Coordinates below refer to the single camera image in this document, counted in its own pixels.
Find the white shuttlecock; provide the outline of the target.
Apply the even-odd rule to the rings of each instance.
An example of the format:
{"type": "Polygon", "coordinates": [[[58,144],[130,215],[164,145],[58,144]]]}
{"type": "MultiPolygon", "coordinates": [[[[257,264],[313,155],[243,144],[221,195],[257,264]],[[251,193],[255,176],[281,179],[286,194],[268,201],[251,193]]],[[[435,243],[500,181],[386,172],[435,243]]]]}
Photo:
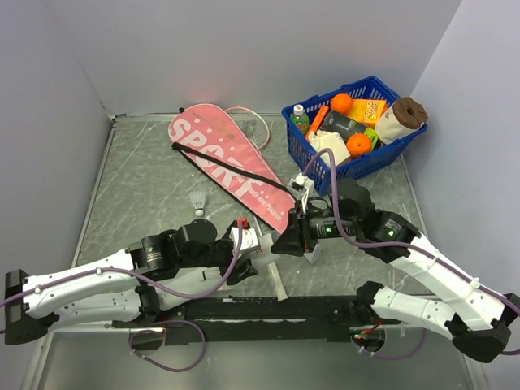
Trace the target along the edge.
{"type": "Polygon", "coordinates": [[[192,203],[195,215],[197,217],[203,217],[205,215],[207,193],[204,191],[194,191],[188,195],[188,199],[192,203]]]}
{"type": "Polygon", "coordinates": [[[309,263],[315,264],[320,259],[322,251],[323,247],[318,243],[310,252],[306,252],[304,257],[309,263]]]}

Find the white shuttlecock tube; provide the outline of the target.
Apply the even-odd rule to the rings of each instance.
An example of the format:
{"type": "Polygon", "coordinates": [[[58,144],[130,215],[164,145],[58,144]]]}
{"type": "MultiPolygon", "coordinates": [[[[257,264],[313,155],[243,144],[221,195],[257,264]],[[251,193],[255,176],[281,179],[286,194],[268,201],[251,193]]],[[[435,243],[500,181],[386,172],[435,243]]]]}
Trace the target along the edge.
{"type": "MultiPolygon", "coordinates": [[[[261,249],[256,252],[251,252],[252,264],[258,269],[259,267],[268,266],[269,263],[275,262],[281,256],[271,252],[271,245],[275,233],[269,233],[260,238],[261,249]]],[[[193,271],[185,272],[181,276],[177,276],[172,280],[163,282],[162,284],[169,289],[190,295],[190,298],[177,297],[169,292],[156,289],[161,310],[169,310],[177,307],[189,300],[193,299],[193,295],[208,296],[208,292],[215,287],[215,285],[222,279],[216,267],[195,268],[193,271]]]]}

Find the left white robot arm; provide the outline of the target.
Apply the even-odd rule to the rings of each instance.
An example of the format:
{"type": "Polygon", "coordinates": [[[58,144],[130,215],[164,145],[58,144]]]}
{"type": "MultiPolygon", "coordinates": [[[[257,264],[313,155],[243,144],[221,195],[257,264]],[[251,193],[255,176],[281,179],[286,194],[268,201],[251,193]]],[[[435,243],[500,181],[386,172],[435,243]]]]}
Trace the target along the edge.
{"type": "Polygon", "coordinates": [[[260,240],[246,219],[223,237],[206,219],[142,238],[112,255],[54,274],[6,274],[7,345],[75,324],[115,321],[149,327],[160,314],[256,275],[260,240]]]}

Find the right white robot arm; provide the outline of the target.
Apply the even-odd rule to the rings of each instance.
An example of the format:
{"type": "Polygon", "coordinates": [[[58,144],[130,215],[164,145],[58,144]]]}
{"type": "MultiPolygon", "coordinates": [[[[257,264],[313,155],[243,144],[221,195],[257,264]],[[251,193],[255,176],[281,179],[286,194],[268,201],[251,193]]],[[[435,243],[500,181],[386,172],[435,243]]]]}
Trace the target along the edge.
{"type": "Polygon", "coordinates": [[[358,290],[354,312],[363,323],[378,318],[398,320],[436,332],[478,362],[516,355],[506,346],[510,324],[519,316],[519,298],[501,294],[447,259],[403,216],[380,210],[370,192],[353,179],[332,185],[327,209],[312,206],[313,182],[303,174],[288,188],[297,197],[288,225],[271,246],[274,254],[301,257],[320,240],[342,237],[366,254],[413,277],[435,299],[406,295],[380,283],[366,282],[358,290]]]}

